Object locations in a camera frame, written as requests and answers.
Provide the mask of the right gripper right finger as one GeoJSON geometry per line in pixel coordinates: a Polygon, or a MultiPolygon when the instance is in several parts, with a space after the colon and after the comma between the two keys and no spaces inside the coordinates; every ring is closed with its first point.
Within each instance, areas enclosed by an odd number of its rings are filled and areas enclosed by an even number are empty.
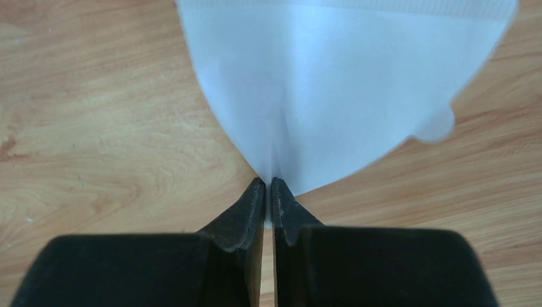
{"type": "Polygon", "coordinates": [[[286,182],[270,186],[277,306],[497,306],[467,240],[450,230],[327,226],[286,182]]]}

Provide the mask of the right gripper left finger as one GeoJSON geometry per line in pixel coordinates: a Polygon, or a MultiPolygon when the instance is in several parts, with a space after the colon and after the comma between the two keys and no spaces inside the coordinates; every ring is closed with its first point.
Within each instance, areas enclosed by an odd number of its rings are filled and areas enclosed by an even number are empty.
{"type": "Polygon", "coordinates": [[[255,178],[194,233],[56,237],[12,306],[257,306],[265,193],[255,178]]]}

